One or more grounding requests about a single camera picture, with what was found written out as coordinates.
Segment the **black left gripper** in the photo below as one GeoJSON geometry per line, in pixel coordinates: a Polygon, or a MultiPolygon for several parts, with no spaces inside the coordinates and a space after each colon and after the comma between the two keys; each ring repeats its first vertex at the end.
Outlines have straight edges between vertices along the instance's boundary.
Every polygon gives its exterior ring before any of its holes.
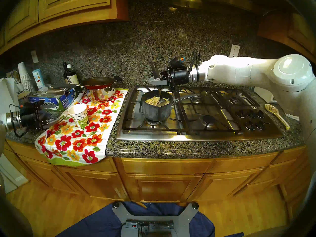
{"type": "Polygon", "coordinates": [[[47,118],[47,112],[41,109],[58,109],[57,104],[44,102],[39,108],[21,108],[20,120],[23,128],[47,130],[61,121],[61,118],[47,118]]]}

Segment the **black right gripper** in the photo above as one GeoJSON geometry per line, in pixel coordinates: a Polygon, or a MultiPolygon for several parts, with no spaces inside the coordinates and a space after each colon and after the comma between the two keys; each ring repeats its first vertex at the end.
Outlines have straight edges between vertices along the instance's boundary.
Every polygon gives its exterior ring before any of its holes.
{"type": "Polygon", "coordinates": [[[152,86],[165,86],[167,82],[167,85],[174,89],[175,86],[189,83],[188,70],[188,68],[168,67],[167,70],[160,72],[161,77],[151,77],[148,83],[152,86]]]}

